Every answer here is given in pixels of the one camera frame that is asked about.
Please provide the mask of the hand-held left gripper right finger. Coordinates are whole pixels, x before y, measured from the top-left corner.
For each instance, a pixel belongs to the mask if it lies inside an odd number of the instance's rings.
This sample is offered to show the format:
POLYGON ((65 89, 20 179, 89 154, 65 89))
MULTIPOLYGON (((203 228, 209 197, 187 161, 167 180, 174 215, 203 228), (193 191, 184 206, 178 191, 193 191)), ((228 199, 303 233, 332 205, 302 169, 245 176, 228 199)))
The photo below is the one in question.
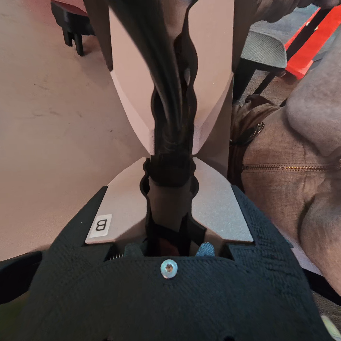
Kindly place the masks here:
POLYGON ((203 240, 198 243, 253 243, 231 184, 199 158, 194 157, 193 161, 198 191, 192 199, 191 217, 204 228, 203 240))

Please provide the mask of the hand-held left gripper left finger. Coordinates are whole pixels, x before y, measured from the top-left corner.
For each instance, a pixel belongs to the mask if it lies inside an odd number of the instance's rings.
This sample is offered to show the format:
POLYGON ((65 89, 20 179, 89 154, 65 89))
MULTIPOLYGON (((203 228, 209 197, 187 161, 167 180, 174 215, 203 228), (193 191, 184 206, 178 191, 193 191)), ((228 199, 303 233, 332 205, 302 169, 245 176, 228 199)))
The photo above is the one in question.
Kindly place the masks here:
POLYGON ((85 243, 127 245, 145 240, 147 199, 140 183, 145 176, 146 157, 119 173, 108 185, 85 243))

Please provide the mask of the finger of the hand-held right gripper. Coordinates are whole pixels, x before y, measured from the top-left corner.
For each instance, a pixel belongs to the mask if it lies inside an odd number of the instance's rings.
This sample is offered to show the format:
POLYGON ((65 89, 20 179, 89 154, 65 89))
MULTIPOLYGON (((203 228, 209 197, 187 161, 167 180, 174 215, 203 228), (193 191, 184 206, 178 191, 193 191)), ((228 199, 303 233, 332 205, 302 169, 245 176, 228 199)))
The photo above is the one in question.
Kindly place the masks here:
POLYGON ((232 81, 234 1, 173 1, 173 37, 180 33, 189 9, 189 35, 198 57, 194 80, 197 110, 192 154, 197 154, 211 133, 232 81))
POLYGON ((117 94, 136 136, 150 155, 155 153, 155 120, 151 110, 154 83, 137 46, 109 9, 113 70, 117 94))

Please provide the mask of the black pronged adapter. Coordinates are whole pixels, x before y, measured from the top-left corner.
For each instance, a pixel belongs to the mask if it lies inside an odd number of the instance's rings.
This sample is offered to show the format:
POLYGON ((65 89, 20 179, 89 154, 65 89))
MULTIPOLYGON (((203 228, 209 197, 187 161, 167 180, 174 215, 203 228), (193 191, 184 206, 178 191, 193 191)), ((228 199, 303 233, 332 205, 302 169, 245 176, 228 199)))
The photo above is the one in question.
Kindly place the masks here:
POLYGON ((95 36, 94 29, 87 16, 70 13, 51 3, 51 11, 56 23, 62 28, 64 42, 67 46, 72 47, 73 41, 76 46, 76 52, 79 56, 84 56, 82 36, 95 36))

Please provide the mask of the grey mesh chair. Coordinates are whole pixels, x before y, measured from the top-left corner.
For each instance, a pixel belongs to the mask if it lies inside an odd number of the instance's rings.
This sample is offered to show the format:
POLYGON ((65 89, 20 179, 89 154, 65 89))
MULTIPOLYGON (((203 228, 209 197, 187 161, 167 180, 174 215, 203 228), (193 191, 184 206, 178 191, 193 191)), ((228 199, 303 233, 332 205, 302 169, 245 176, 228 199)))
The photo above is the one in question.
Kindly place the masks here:
POLYGON ((286 67, 287 53, 283 43, 268 34, 250 30, 234 72, 232 100, 240 100, 256 70, 268 72, 254 91, 254 94, 261 94, 286 67))

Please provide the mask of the person's torso in grey hoodie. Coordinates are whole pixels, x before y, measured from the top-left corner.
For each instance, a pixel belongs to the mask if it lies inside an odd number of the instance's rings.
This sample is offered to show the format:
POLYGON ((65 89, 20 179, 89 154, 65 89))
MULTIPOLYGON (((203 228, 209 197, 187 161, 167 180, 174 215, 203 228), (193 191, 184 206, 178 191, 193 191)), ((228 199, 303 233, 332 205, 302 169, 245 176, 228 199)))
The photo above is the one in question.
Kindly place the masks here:
POLYGON ((341 38, 249 144, 245 194, 340 295, 341 38))

